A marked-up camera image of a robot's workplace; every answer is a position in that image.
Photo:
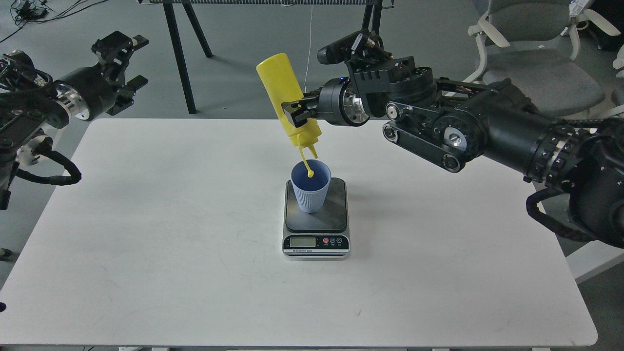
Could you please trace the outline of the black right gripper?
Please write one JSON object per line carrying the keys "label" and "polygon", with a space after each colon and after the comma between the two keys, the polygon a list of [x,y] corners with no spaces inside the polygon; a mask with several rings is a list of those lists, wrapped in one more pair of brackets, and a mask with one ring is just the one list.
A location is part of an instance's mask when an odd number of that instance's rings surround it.
{"label": "black right gripper", "polygon": [[293,127],[303,127],[308,119],[325,120],[334,126],[363,126],[370,116],[366,113],[350,78],[340,77],[328,80],[323,86],[303,94],[302,98],[281,103],[287,122]]}

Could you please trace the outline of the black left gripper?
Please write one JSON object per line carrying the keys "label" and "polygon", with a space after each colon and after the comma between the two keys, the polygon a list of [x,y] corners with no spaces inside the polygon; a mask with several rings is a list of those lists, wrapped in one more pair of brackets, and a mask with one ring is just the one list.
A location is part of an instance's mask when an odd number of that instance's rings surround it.
{"label": "black left gripper", "polygon": [[92,121],[103,113],[115,116],[134,104],[138,89],[149,80],[138,75],[125,85],[124,73],[133,53],[149,44],[140,34],[114,31],[92,45],[97,66],[81,67],[54,81],[57,103],[69,117]]}

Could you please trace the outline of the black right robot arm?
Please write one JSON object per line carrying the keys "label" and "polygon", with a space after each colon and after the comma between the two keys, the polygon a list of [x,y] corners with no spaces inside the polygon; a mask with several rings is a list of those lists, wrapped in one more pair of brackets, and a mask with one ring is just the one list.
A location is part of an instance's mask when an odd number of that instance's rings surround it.
{"label": "black right robot arm", "polygon": [[356,127],[387,117],[388,141],[450,173],[486,156],[525,182],[544,183],[526,211],[559,237],[624,246],[622,118],[545,116],[508,78],[489,85],[434,78],[413,57],[393,58],[368,29],[319,49],[317,58],[345,63],[349,75],[278,98],[290,125],[316,118]]}

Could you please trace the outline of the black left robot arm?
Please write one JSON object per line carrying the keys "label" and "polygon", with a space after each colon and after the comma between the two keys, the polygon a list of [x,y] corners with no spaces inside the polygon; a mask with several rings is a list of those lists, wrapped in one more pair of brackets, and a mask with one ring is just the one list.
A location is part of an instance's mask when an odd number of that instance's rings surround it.
{"label": "black left robot arm", "polygon": [[14,178],[68,186],[81,180],[76,165],[58,151],[43,126],[62,129],[75,117],[92,121],[131,107],[136,91],[147,84],[143,76],[126,82],[125,70],[133,53],[147,46],[147,38],[114,31],[96,40],[97,62],[59,79],[36,69],[31,58],[15,50],[1,57],[1,209],[6,210]]}

